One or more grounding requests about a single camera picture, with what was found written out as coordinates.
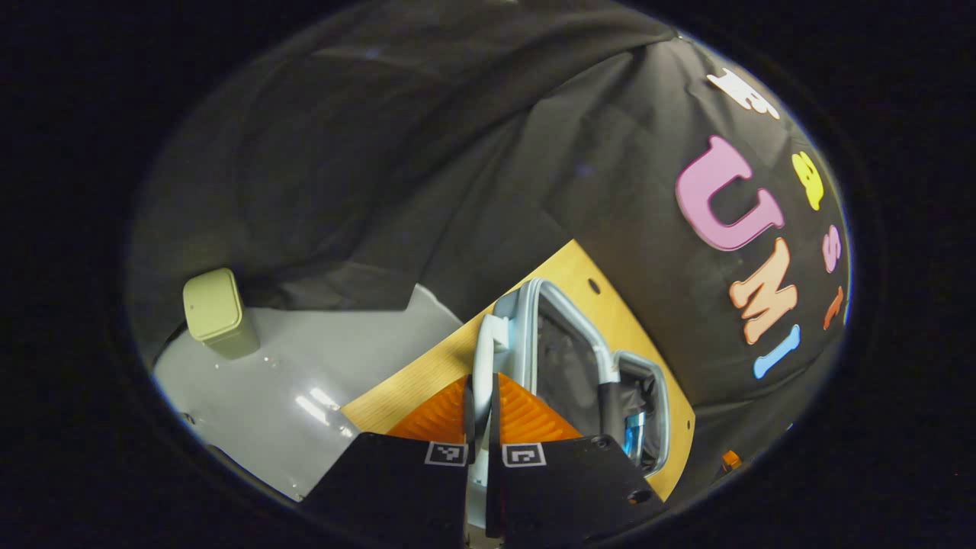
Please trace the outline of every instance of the wooden board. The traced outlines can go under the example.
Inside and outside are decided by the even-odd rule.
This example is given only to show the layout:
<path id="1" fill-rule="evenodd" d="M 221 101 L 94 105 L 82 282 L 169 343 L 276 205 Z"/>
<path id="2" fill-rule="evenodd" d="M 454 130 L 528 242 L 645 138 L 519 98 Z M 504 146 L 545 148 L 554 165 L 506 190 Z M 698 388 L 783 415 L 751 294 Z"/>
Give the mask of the wooden board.
<path id="1" fill-rule="evenodd" d="M 695 433 L 695 413 L 661 354 L 617 290 L 576 240 L 563 246 L 512 289 L 532 278 L 545 278 L 557 285 L 603 334 L 611 353 L 630 351 L 664 369 L 671 412 L 671 447 L 665 467 L 649 483 L 662 500 L 667 500 L 688 461 Z M 599 294 L 590 287 L 590 279 L 596 282 Z M 344 406 L 342 412 L 362 431 L 389 431 L 435 393 L 471 373 L 481 318 L 494 307 L 494 303 L 488 306 L 436 347 Z"/>

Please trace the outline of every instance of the colorful foam letter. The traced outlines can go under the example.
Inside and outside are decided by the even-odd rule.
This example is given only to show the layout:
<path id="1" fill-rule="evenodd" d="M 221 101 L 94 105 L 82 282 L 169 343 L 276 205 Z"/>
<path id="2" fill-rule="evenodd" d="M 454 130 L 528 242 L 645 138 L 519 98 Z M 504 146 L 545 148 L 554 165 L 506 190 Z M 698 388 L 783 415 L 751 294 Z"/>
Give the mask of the colorful foam letter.
<path id="1" fill-rule="evenodd" d="M 742 318 L 755 317 L 746 322 L 744 331 L 746 341 L 752 345 L 786 311 L 796 307 L 796 286 L 777 290 L 790 266 L 790 248 L 782 238 L 777 238 L 773 255 L 745 282 L 733 282 L 729 287 L 732 303 L 739 309 L 749 306 L 742 312 Z"/>
<path id="2" fill-rule="evenodd" d="M 793 349 L 796 349 L 797 347 L 799 347 L 799 326 L 794 324 L 793 329 L 790 330 L 790 334 L 787 335 L 787 338 L 780 342 L 780 344 L 776 346 L 776 349 L 773 349 L 772 353 L 766 355 L 765 357 L 759 357 L 752 364 L 752 373 L 755 375 L 755 379 L 760 379 L 762 376 L 766 375 L 769 368 L 775 366 L 776 362 L 779 362 L 787 355 L 787 353 Z"/>
<path id="3" fill-rule="evenodd" d="M 711 136 L 709 145 L 705 154 L 681 172 L 674 189 L 684 219 L 698 236 L 713 248 L 730 251 L 745 246 L 770 227 L 781 228 L 786 223 L 783 212 L 766 189 L 758 191 L 758 205 L 732 225 L 715 218 L 709 205 L 712 196 L 736 178 L 752 177 L 752 168 L 724 139 Z"/>
<path id="4" fill-rule="evenodd" d="M 837 316 L 840 313 L 840 304 L 844 302 L 844 290 L 840 286 L 837 287 L 837 295 L 831 302 L 831 306 L 827 309 L 827 315 L 824 317 L 824 329 L 831 327 L 831 318 Z"/>
<path id="5" fill-rule="evenodd" d="M 769 102 L 764 100 L 752 86 L 747 84 L 745 80 L 739 78 L 736 73 L 729 71 L 725 67 L 722 70 L 725 71 L 725 74 L 721 78 L 712 76 L 711 74 L 707 76 L 712 84 L 718 86 L 718 89 L 725 92 L 726 95 L 735 100 L 745 110 L 755 110 L 759 114 L 765 114 L 768 111 L 770 116 L 777 120 L 780 119 L 780 113 Z"/>
<path id="6" fill-rule="evenodd" d="M 840 232 L 837 231 L 837 227 L 831 225 L 831 228 L 824 235 L 824 266 L 827 268 L 828 273 L 833 273 L 834 269 L 837 267 L 837 260 L 840 259 Z"/>
<path id="7" fill-rule="evenodd" d="M 820 173 L 813 165 L 813 160 L 801 150 L 799 154 L 793 155 L 793 170 L 799 177 L 800 183 L 806 188 L 806 199 L 810 201 L 810 207 L 819 211 L 820 199 L 824 197 L 824 182 L 820 179 Z"/>

